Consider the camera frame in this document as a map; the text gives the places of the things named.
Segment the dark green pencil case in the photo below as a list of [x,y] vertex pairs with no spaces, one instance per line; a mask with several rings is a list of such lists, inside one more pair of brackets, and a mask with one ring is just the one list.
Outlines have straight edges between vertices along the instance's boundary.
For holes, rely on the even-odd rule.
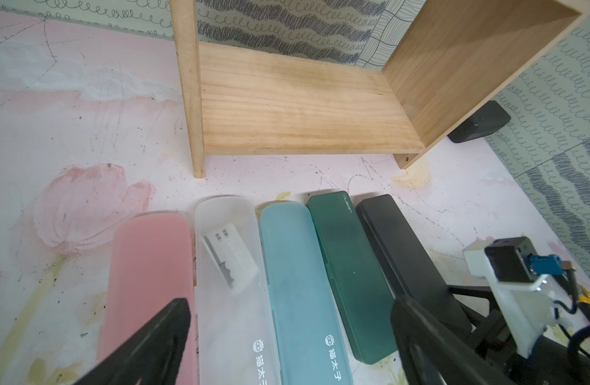
[[347,192],[309,198],[326,273],[354,358],[373,365],[397,351],[394,297]]

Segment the clear pencil case with label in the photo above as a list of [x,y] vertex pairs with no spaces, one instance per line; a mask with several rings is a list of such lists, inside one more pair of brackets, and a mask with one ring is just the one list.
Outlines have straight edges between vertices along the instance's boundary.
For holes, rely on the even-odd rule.
[[280,360],[254,207],[212,197],[194,215],[202,384],[279,384]]

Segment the black plastic tool case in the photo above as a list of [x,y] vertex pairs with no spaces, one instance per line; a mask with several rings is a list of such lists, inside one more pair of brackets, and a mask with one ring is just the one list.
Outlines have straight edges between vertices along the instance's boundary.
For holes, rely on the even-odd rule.
[[496,133],[510,121],[511,116],[502,106],[490,100],[464,120],[448,137],[455,144],[472,141]]

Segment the black pencil case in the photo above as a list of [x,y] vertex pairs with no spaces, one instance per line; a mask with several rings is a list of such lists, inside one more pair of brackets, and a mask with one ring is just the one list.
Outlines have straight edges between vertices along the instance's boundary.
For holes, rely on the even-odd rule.
[[471,322],[394,199],[371,197],[356,210],[391,290],[413,298],[459,338],[468,337]]

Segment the wooden two-tier shelf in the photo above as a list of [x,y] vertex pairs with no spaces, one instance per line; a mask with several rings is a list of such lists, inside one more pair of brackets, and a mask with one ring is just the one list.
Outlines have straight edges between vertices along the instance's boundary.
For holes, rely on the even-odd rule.
[[194,176],[206,156],[390,154],[408,168],[590,16],[590,1],[429,1],[380,71],[202,43],[171,16]]

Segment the pink pencil case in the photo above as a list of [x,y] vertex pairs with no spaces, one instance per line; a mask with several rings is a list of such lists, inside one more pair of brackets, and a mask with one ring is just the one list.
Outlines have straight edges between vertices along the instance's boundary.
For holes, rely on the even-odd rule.
[[192,232],[183,215],[147,213],[119,226],[112,244],[97,365],[173,299],[185,298],[191,325],[174,384],[199,383],[194,273]]

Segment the light blue pencil case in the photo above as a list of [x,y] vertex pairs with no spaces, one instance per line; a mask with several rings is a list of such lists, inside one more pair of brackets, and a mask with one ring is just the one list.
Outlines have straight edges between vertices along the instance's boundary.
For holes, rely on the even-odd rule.
[[261,213],[261,242],[285,384],[351,384],[338,312],[309,210],[300,203]]

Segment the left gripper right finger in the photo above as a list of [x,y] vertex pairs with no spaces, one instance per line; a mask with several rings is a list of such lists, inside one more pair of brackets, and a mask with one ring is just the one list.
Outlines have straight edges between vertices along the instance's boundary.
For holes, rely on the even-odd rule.
[[409,384],[511,384],[409,296],[395,298],[390,316]]

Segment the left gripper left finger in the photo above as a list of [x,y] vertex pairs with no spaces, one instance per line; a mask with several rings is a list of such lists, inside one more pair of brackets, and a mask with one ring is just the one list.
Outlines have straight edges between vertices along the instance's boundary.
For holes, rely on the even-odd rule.
[[173,299],[76,385],[176,383],[190,325],[188,301]]

